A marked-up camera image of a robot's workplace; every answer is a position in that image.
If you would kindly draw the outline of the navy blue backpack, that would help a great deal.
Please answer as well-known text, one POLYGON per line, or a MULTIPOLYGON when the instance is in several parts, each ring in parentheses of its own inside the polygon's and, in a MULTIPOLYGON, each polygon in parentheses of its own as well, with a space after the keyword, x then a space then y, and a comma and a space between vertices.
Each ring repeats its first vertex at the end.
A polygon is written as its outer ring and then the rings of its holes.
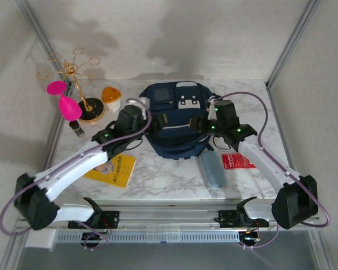
POLYGON ((207 117, 206 105, 211 96, 218 97, 206 86, 192 81, 156 83, 140 93, 140 97, 150 99, 153 120, 157 119, 157 114, 167 115, 168 124, 163 125, 160 132, 146 134, 159 156, 186 160, 199 156, 205 149, 213 150, 211 137, 189 126, 191 118, 207 117))

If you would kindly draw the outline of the blue-grey glasses case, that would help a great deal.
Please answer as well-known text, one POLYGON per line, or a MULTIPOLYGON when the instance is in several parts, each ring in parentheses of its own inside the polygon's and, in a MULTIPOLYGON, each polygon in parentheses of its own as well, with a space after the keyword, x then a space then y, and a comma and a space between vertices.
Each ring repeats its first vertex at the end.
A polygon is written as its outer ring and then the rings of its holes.
POLYGON ((212 188, 226 186, 226 177, 220 160, 214 151, 206 151, 199 156, 205 179, 212 188))

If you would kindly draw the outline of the red card packet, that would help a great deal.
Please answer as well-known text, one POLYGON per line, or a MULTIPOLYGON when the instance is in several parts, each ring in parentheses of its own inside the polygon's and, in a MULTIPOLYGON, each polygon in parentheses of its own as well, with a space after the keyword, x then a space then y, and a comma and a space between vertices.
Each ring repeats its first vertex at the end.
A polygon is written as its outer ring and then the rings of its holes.
POLYGON ((225 169, 252 169, 256 166, 240 153, 221 155, 225 169))

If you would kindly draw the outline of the yellow book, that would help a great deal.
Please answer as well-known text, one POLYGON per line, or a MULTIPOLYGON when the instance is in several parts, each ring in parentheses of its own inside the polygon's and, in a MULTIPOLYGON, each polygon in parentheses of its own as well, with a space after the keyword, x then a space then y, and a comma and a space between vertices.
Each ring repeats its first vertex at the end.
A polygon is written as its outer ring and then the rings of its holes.
POLYGON ((135 157, 119 154, 106 163, 93 168, 84 176, 108 185, 126 188, 135 165, 135 157))

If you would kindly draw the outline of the orange lid pudding cup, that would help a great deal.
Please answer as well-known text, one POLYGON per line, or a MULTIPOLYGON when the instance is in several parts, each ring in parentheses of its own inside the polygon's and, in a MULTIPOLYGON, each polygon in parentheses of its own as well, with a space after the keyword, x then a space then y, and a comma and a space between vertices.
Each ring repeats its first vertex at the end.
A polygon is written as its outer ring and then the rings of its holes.
POLYGON ((101 100, 110 111, 117 111, 121 106, 122 94, 114 87, 105 87, 101 94, 101 100))

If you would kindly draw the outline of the small dark bottle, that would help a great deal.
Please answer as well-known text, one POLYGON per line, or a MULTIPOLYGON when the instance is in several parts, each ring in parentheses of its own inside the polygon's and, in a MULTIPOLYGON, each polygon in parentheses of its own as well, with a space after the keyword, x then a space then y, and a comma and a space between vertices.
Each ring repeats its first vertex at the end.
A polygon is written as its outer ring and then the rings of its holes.
POLYGON ((85 135, 83 129, 76 120, 70 121, 69 126, 78 137, 83 137, 85 135))

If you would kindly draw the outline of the pink plastic wine glass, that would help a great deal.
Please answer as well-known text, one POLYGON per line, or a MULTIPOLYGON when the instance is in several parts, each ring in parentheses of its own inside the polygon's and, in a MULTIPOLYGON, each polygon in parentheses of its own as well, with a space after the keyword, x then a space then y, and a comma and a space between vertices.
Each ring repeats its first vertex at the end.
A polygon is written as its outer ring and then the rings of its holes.
POLYGON ((74 121, 82 116, 80 106, 71 97, 65 96, 67 84, 57 80, 47 86, 47 93, 52 96, 59 96, 59 111, 67 121, 74 121))

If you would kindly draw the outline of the clear plastic box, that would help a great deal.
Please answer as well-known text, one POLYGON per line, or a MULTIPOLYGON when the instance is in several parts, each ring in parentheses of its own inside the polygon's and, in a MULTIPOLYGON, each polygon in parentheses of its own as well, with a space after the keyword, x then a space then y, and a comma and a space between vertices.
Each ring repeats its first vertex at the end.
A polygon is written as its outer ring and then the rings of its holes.
POLYGON ((165 243, 180 241, 180 225, 150 224, 146 227, 146 240, 148 243, 165 243))

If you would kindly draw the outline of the small LED circuit board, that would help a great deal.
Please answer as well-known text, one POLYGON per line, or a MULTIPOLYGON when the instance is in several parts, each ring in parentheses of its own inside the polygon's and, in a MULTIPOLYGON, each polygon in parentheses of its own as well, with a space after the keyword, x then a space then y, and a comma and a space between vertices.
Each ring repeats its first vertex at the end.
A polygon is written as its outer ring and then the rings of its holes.
POLYGON ((245 245, 255 245, 258 241, 260 241, 259 231, 242 231, 239 232, 239 240, 240 243, 245 245))
POLYGON ((81 237, 81 245, 82 246, 85 246, 85 240, 87 240, 86 246, 88 248, 95 248, 97 246, 104 246, 108 243, 107 241, 103 240, 99 235, 92 233, 92 232, 82 233, 82 237, 81 237))

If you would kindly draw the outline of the white foam block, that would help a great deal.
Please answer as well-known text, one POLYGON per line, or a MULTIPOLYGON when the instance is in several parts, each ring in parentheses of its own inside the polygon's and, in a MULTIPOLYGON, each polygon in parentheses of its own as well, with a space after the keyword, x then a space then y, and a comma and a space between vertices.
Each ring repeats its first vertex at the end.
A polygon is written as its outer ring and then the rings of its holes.
POLYGON ((26 248, 51 249, 54 245, 57 229, 44 228, 39 231, 30 230, 26 239, 26 248))

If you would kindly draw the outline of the aluminium mounting rail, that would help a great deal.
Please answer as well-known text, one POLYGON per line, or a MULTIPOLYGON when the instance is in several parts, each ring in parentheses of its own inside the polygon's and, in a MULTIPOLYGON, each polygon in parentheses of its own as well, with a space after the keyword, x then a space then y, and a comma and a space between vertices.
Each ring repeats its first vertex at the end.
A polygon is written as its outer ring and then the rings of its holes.
MULTIPOLYGON (((274 199, 260 199, 272 203, 274 199)), ((211 223, 220 210, 238 210, 240 200, 164 200, 111 202, 102 211, 119 211, 118 227, 125 223, 211 223)), ((82 222, 67 222, 70 229, 83 229, 82 222)))

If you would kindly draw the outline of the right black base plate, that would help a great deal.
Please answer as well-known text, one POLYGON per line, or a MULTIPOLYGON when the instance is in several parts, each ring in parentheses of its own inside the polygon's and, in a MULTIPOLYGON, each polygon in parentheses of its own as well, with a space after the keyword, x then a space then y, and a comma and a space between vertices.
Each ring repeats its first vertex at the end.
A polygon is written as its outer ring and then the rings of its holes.
POLYGON ((269 222, 265 219, 252 219, 239 210, 220 210, 214 218, 220 228, 268 228, 269 222))

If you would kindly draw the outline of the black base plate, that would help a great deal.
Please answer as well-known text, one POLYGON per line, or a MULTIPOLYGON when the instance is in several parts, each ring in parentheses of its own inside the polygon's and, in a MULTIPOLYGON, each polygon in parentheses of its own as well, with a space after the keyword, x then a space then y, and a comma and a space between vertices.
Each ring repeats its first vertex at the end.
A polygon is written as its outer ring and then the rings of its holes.
POLYGON ((93 229, 116 229, 119 223, 119 211, 102 211, 86 224, 93 229))
POLYGON ((268 228, 269 222, 265 219, 252 219, 239 210, 220 210, 214 218, 220 228, 268 228))

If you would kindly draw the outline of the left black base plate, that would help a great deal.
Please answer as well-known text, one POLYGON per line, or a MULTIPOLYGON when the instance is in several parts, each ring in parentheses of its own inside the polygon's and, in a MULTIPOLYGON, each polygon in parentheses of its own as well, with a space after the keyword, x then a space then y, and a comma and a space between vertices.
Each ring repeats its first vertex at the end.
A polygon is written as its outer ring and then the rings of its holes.
POLYGON ((116 229, 119 223, 119 211, 102 211, 86 224, 93 229, 116 229))

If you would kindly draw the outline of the aluminium frame post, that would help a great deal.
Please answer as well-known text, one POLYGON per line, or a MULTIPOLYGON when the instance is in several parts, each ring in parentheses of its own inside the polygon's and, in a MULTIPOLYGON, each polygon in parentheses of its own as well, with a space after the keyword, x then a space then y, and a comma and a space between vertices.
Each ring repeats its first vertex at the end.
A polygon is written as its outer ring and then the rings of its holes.
POLYGON ((48 61, 51 63, 53 69, 60 71, 63 66, 58 61, 54 61, 54 50, 28 0, 14 0, 14 2, 17 4, 43 51, 49 57, 48 61))
POLYGON ((290 34, 281 54, 276 61, 273 70, 271 71, 265 86, 269 92, 275 85, 278 80, 282 70, 286 66, 290 56, 292 55, 295 47, 297 46, 301 36, 303 35, 306 27, 311 21, 317 7, 319 6, 321 0, 308 0, 303 12, 301 13, 292 33, 290 34))

